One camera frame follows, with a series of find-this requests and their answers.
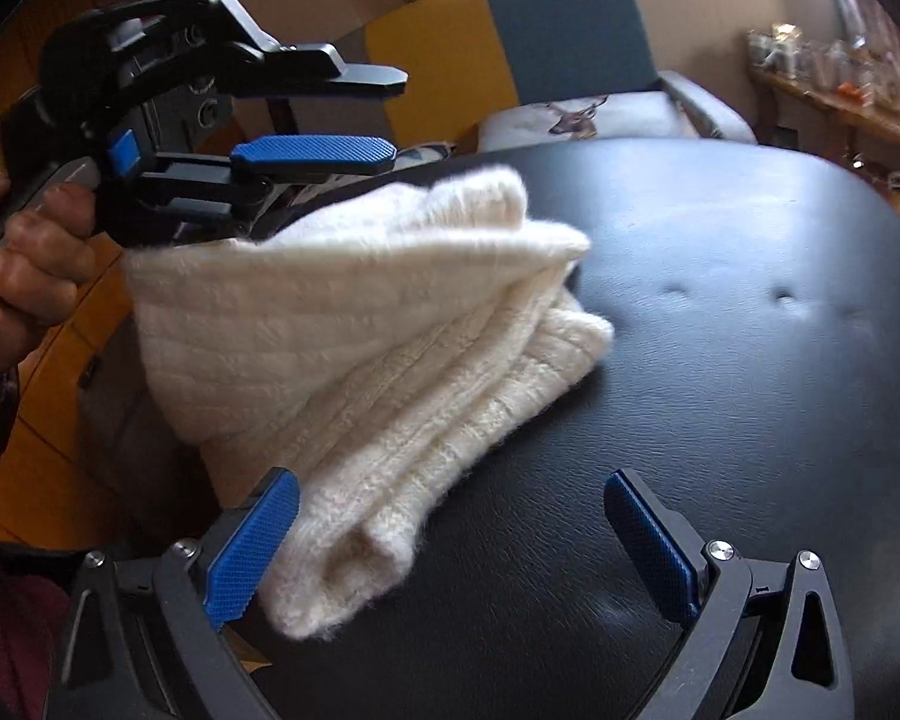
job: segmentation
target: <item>cream knitted garment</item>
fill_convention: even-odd
[[[586,236],[526,210],[498,167],[387,186],[261,245],[125,256],[149,386],[221,504],[271,466],[298,476],[260,586],[285,635],[399,583],[451,485],[605,353],[612,327],[563,288]]]

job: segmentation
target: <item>maroon fabric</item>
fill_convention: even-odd
[[[68,602],[42,577],[0,581],[0,700],[21,720],[41,718]]]

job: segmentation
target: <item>deer print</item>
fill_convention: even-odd
[[[607,102],[610,95],[597,98],[595,103],[587,105],[581,111],[567,111],[557,103],[547,103],[547,108],[559,113],[560,121],[550,128],[551,135],[566,135],[570,133],[571,141],[583,141],[593,138],[597,134],[597,125],[593,124],[593,117],[597,115],[597,108]]]

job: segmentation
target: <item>black leather ottoman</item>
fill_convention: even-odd
[[[714,141],[399,178],[499,162],[534,215],[591,235],[574,289],[614,348],[451,491],[408,581],[332,640],[245,618],[274,661],[266,697],[314,720],[625,717],[677,638],[602,514],[605,477],[631,466],[704,538],[818,552],[857,717],[900,717],[900,220],[837,167]]]

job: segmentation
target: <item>chair backrest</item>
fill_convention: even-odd
[[[410,74],[407,93],[384,104],[389,132],[367,124],[379,115],[356,127],[399,146],[458,142],[491,113],[517,105],[640,92],[658,82],[636,0],[421,0],[338,47],[349,61]]]

